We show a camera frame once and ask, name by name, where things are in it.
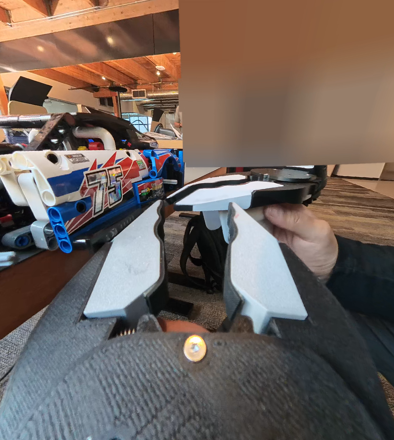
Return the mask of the tan desk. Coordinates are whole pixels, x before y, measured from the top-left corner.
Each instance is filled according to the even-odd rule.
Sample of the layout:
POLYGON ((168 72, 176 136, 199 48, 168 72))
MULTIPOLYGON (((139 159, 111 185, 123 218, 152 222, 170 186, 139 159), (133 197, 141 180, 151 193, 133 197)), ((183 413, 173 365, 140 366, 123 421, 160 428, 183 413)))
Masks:
POLYGON ((156 142, 158 143, 158 148, 160 149, 183 149, 183 140, 179 138, 155 136, 156 142))

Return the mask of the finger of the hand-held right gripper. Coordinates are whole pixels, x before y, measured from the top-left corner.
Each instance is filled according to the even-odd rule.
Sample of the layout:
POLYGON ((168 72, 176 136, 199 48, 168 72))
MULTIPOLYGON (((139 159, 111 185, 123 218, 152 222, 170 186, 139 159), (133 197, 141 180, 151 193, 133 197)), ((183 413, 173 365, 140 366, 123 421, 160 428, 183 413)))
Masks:
POLYGON ((223 185, 214 188, 201 188, 174 204, 176 210, 201 211, 208 229, 222 228, 225 241, 229 242, 227 210, 229 203, 234 202, 242 209, 249 209, 252 204, 252 193, 257 190, 273 190, 282 184, 251 181, 237 185, 223 185))
POLYGON ((166 197, 166 200, 181 200, 198 189, 216 188, 224 185, 243 184, 249 181, 248 175, 222 175, 189 183, 166 197))

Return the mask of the blue white brick race car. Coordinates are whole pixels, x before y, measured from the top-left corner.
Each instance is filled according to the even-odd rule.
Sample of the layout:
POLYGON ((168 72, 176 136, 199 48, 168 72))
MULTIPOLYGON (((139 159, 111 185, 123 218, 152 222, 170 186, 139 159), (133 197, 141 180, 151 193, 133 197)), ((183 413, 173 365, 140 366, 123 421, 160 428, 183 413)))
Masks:
POLYGON ((0 246, 70 253, 184 182, 183 150, 106 113, 0 116, 0 246))

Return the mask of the person's right hand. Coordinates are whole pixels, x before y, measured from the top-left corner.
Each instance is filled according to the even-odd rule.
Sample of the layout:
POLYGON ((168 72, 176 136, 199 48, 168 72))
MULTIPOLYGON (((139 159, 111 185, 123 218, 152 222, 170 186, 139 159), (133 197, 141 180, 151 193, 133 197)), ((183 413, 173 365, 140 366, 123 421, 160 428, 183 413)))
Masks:
POLYGON ((338 258, 338 242, 330 225, 304 205, 278 204, 263 210, 273 235, 286 244, 320 280, 328 281, 338 258))

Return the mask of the black floor lamp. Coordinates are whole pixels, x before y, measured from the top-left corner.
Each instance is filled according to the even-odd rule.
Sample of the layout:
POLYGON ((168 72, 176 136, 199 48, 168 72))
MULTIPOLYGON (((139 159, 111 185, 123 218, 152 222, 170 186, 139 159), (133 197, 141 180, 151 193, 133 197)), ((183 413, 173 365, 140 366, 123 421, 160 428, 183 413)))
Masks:
POLYGON ((122 118, 122 107, 121 107, 121 98, 120 93, 126 93, 128 89, 124 86, 120 85, 112 85, 108 87, 108 90, 111 91, 114 95, 112 96, 113 100, 113 108, 114 113, 117 118, 122 118))

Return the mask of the grey desk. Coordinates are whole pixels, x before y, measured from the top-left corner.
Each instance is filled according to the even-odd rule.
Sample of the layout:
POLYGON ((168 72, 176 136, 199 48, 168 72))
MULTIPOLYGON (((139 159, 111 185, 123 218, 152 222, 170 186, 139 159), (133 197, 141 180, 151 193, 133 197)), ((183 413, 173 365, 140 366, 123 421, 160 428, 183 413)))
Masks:
POLYGON ((92 256, 44 251, 0 271, 0 340, 48 305, 92 256))

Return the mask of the person's right forearm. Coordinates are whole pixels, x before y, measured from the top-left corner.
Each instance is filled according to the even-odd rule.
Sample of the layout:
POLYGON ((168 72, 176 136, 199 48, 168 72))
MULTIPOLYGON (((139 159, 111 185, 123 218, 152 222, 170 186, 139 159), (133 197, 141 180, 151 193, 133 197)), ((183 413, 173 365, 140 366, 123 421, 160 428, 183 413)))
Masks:
POLYGON ((338 258, 327 288, 344 308, 394 324, 394 246, 336 238, 338 258))

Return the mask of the black backpack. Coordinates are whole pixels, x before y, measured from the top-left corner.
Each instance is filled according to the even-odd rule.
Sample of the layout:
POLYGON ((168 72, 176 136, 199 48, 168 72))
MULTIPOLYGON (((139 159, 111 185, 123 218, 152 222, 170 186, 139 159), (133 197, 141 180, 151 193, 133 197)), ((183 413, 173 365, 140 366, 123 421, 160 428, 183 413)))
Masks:
POLYGON ((222 291, 227 247, 222 228, 210 230, 202 213, 194 215, 189 220, 183 236, 181 271, 189 282, 197 288, 204 289, 208 294, 222 291), (188 260, 203 269, 204 281, 198 281, 188 274, 188 260))

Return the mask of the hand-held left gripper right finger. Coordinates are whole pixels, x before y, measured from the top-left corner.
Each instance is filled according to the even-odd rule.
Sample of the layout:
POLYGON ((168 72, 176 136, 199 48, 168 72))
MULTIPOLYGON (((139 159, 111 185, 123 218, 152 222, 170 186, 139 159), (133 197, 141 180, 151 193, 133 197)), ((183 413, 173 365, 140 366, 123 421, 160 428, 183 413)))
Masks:
POLYGON ((308 314, 263 209, 245 211, 229 204, 228 249, 223 281, 226 314, 251 319, 255 333, 265 333, 273 318, 303 321, 308 314))

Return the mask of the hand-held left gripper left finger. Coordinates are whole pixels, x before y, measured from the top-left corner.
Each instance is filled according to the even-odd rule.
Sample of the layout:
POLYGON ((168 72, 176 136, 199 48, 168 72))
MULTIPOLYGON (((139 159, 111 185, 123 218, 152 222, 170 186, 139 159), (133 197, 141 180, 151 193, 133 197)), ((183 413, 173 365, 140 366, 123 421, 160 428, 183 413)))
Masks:
POLYGON ((163 201, 155 201, 112 241, 85 306, 87 318, 120 317, 126 326, 154 313, 165 281, 163 201))

